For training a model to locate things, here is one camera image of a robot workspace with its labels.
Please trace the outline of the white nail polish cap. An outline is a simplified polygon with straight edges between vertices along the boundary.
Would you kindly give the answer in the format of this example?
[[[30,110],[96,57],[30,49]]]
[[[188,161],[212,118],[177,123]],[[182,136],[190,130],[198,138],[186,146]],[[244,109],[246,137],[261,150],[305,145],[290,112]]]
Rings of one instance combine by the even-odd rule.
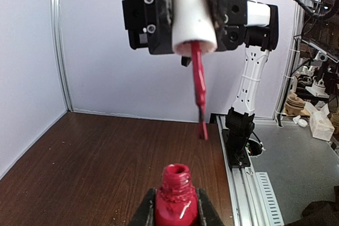
[[[202,56],[217,48],[207,0],[173,0],[173,52],[192,60],[195,103],[199,110],[199,138],[208,139],[204,119],[206,113],[206,85]]]

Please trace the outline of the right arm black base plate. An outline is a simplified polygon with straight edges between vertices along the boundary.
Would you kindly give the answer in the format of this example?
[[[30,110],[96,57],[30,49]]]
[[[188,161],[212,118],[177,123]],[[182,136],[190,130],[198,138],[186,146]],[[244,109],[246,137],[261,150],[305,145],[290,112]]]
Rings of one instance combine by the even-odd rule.
[[[223,144],[225,145],[227,163],[230,169],[245,168],[251,166],[245,144],[238,141],[228,128],[222,129]]]

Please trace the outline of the black sleeved forearm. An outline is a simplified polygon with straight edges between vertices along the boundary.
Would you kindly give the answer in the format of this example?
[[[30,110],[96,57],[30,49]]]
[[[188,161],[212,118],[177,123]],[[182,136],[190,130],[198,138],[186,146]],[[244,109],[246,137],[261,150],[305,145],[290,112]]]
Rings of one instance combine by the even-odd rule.
[[[311,202],[302,211],[302,218],[300,220],[287,225],[338,226],[338,203],[331,201]]]

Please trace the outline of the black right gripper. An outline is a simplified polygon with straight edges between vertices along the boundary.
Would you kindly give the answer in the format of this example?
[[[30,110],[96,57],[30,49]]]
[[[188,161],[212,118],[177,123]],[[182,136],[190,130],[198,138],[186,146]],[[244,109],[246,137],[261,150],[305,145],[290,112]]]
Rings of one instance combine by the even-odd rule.
[[[243,44],[247,0],[207,0],[217,37],[217,51]],[[152,55],[172,54],[173,0],[122,0],[125,29],[134,50]]]

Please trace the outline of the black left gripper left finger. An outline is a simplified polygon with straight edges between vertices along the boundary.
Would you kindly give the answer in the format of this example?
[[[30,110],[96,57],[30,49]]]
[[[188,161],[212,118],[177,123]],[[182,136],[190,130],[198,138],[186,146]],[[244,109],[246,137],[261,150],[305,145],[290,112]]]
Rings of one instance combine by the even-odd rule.
[[[150,188],[137,210],[128,223],[128,226],[154,226],[155,225],[155,197],[156,189]]]

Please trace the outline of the red nail polish bottle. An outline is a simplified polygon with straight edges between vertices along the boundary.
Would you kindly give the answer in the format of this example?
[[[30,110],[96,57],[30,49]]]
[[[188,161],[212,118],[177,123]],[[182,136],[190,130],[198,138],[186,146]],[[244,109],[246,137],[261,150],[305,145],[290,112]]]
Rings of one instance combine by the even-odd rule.
[[[164,168],[155,197],[155,224],[198,224],[198,196],[187,165],[170,164]]]

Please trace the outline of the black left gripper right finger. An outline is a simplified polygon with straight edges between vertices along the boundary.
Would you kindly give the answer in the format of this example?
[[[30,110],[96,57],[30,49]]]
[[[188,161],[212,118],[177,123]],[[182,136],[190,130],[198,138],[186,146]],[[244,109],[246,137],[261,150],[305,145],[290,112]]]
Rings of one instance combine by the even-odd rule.
[[[213,206],[207,192],[202,188],[196,189],[198,197],[199,226],[224,226],[219,214]]]

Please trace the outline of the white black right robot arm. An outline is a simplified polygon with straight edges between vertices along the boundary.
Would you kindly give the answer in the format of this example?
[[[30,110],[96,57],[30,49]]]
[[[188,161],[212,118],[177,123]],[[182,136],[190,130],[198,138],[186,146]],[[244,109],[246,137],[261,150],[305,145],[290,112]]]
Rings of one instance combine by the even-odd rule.
[[[206,86],[202,56],[243,45],[245,59],[239,89],[223,131],[230,168],[245,168],[259,155],[251,139],[255,97],[264,65],[279,38],[278,7],[250,0],[122,0],[130,47],[152,55],[176,54],[193,68],[200,135],[206,138]]]

